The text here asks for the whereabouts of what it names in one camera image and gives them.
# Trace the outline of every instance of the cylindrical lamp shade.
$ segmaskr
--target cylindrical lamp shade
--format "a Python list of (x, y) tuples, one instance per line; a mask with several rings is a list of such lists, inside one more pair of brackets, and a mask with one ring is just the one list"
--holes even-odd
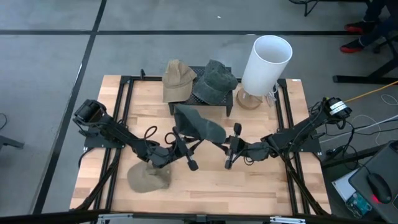
[(292, 47), (283, 38), (274, 35), (259, 37), (253, 44), (243, 73), (244, 90), (253, 96), (268, 94), (292, 58), (292, 54)]

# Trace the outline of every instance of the red shoe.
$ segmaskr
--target red shoe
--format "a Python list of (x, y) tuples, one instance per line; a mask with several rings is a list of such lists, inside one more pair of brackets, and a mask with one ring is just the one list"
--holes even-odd
[(375, 22), (355, 22), (352, 24), (347, 24), (344, 26), (344, 30), (354, 34), (368, 34), (373, 31), (375, 28)]
[(346, 54), (352, 54), (356, 52), (360, 52), (364, 49), (364, 46), (359, 43), (359, 39), (356, 39), (346, 45), (340, 47), (341, 52)]

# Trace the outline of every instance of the computer mouse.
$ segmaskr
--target computer mouse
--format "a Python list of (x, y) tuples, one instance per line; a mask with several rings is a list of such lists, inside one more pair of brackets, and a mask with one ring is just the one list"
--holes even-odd
[(372, 189), (374, 196), (381, 203), (390, 203), (392, 199), (391, 189), (387, 182), (379, 174), (369, 174), (367, 176), (368, 184)]

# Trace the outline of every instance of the mouse pad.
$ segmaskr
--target mouse pad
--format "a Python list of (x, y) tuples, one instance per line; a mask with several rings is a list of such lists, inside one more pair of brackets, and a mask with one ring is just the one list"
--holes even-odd
[[(377, 152), (367, 163), (364, 164), (370, 172), (377, 173), (383, 177), (391, 189), (392, 198), (398, 194), (398, 151), (388, 144), (385, 148)], [(366, 201), (371, 204), (373, 209), (389, 223), (398, 223), (398, 209), (393, 206), (392, 201), (383, 204), (375, 199), (366, 177), (369, 172), (365, 167), (361, 167), (352, 177), (348, 179), (349, 183), (359, 192)]]

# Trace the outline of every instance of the wooden table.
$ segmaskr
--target wooden table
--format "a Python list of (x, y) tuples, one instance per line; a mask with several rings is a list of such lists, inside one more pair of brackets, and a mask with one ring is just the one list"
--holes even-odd
[[(108, 114), (113, 113), (121, 76), (104, 76), (98, 101), (103, 103)], [(234, 91), (234, 96), (241, 85)], [(307, 104), (300, 80), (287, 80), (294, 123), (308, 117)], [(157, 125), (157, 132), (151, 137), (161, 145), (164, 136), (175, 125), (167, 103), (162, 102), (162, 82), (135, 81), (127, 125), (136, 136), (143, 137), (145, 130)], [(123, 104), (119, 118), (122, 116)], [(266, 102), (255, 110), (248, 111), (234, 102), (229, 118), (225, 108), (197, 106), (199, 113), (222, 125), (227, 135), (233, 134), (235, 122), (242, 124), (241, 137), (247, 142), (259, 141), (261, 137), (276, 132), (278, 127), (275, 106)], [(301, 152), (305, 183), (323, 209), (330, 212), (325, 183), (319, 161), (309, 152)], [(97, 184), (103, 163), (104, 149), (88, 153), (82, 160), (70, 208), (75, 208), (88, 196)], [(130, 147), (123, 149), (119, 164), (112, 211), (147, 213), (206, 213), (219, 215), (291, 215), (289, 190), (284, 163), (280, 158), (269, 158), (247, 166), (239, 158), (231, 170), (224, 168), (224, 152), (209, 142), (203, 142), (195, 151), (199, 169), (189, 170), (186, 159), (172, 163), (172, 183), (167, 190), (156, 190), (144, 194), (135, 193), (127, 182), (127, 171), (140, 162)], [(108, 186), (103, 191), (101, 208), (105, 205)], [(295, 193), (302, 212), (300, 192)]]

